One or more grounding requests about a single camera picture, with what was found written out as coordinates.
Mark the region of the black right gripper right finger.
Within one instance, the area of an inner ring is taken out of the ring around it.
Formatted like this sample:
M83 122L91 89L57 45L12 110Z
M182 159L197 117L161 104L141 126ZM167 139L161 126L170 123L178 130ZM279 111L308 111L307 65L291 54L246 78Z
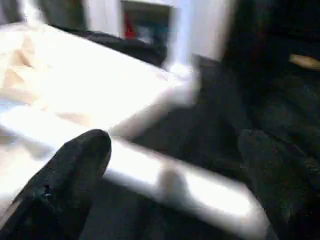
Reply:
M244 129L238 149L280 240L320 238L320 165L299 147L260 130Z

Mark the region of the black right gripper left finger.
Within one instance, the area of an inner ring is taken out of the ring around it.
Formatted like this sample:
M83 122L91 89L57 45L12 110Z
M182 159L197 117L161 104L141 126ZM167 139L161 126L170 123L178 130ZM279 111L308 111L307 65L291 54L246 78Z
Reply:
M92 129L64 143L0 219L2 240L77 240L93 191L112 153L109 134Z

